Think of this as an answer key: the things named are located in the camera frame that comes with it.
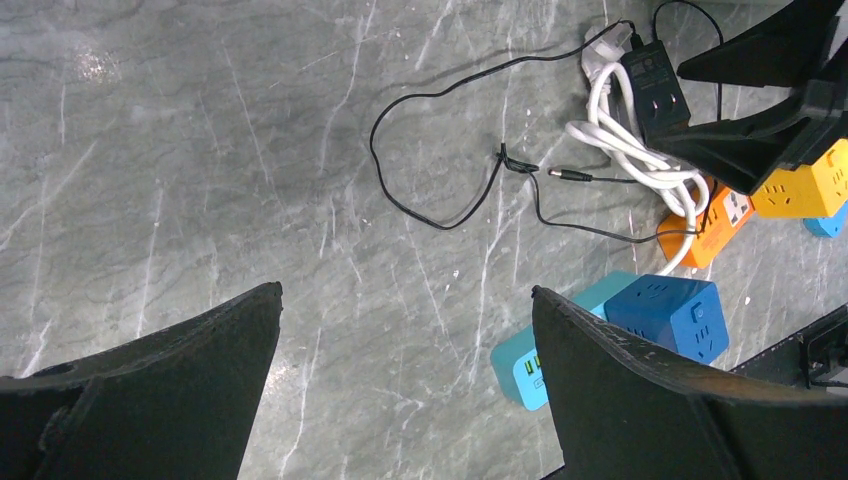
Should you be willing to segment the yellow cube socket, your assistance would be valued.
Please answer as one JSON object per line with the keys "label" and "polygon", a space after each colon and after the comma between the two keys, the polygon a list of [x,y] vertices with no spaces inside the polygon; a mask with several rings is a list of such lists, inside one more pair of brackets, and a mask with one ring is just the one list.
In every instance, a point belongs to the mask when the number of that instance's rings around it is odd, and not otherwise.
{"label": "yellow cube socket", "polygon": [[765,218],[834,216],[847,202],[847,140],[838,140],[812,165],[776,169],[751,200]]}

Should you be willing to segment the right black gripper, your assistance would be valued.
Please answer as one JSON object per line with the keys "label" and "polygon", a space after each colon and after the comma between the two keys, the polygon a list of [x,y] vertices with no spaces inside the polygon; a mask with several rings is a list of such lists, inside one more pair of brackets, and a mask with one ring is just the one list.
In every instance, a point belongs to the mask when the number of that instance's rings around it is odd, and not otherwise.
{"label": "right black gripper", "polygon": [[650,134],[649,147],[744,194],[777,169],[812,165],[847,137],[847,14],[796,0],[730,41],[681,63],[685,80],[799,88],[755,115]]}

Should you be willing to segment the black power adapter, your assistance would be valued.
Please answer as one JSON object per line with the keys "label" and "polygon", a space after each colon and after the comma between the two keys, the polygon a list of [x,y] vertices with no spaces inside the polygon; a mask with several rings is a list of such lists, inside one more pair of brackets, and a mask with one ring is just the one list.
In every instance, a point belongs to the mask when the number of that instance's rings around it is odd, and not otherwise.
{"label": "black power adapter", "polygon": [[646,144],[689,125],[691,112],[661,41],[625,53],[621,63],[630,81],[636,118]]}

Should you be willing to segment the teal power strip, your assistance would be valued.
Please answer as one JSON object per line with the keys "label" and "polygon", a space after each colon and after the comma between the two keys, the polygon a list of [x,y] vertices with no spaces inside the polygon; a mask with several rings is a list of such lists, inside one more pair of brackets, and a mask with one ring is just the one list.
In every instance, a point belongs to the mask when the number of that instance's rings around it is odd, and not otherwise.
{"label": "teal power strip", "polygon": [[[635,273],[613,271],[571,300],[605,320],[605,302],[638,278]],[[508,399],[529,411],[536,411],[548,402],[532,325],[498,344],[490,354],[490,361],[500,389]]]}

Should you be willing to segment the orange power strip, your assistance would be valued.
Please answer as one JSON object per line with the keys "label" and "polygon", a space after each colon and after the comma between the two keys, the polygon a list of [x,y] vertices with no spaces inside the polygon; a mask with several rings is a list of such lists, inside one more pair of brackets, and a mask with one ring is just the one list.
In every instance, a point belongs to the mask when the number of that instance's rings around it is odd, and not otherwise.
{"label": "orange power strip", "polygon": [[[698,233],[680,262],[682,266],[697,269],[708,267],[755,213],[752,200],[748,196],[721,183],[710,187],[709,203],[708,210],[696,217]],[[660,223],[657,232],[663,234],[683,230],[685,227],[683,217],[670,214]],[[666,259],[671,260],[683,246],[684,235],[663,234],[658,238],[658,242]]]}

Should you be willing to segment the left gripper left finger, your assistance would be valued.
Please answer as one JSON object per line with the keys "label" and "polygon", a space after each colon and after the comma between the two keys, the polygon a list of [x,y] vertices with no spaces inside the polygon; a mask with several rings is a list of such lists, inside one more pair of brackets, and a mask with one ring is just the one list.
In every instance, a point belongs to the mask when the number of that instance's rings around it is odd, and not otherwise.
{"label": "left gripper left finger", "polygon": [[261,284],[118,347],[1,380],[5,479],[234,479],[280,333]]}

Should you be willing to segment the blue cube socket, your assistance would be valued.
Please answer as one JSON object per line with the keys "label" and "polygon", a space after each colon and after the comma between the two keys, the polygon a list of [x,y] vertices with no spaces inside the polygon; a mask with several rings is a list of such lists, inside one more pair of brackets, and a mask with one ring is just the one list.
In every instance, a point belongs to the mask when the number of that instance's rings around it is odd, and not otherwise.
{"label": "blue cube socket", "polygon": [[642,275],[604,303],[608,322],[681,356],[710,364],[729,347],[710,281]]}

